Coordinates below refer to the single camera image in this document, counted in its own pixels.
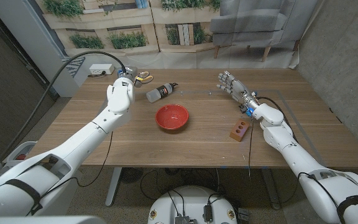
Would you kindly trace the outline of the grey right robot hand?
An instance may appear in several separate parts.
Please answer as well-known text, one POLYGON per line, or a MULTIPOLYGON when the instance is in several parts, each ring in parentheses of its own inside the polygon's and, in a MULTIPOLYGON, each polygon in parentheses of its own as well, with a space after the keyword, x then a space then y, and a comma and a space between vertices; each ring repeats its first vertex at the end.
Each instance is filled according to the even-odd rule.
POLYGON ((251 92, 242 82, 237 80, 228 71, 218 75, 221 84, 217 87, 229 93, 234 100, 240 103, 245 108, 252 108, 253 110, 259 106, 256 100, 255 93, 251 92))

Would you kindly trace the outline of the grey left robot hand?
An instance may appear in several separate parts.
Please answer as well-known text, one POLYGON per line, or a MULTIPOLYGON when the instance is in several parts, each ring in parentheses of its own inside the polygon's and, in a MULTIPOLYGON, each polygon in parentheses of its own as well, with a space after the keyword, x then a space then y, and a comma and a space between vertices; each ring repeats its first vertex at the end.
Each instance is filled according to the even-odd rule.
POLYGON ((134 83, 134 86, 136 88, 140 88, 142 86, 139 78, 139 72, 138 72, 138 69, 137 67, 125 67, 126 71, 124 72, 123 69, 118 69, 117 70, 117 77, 120 78, 120 77, 125 77, 125 78, 128 78, 130 79, 131 81, 133 81, 134 83))

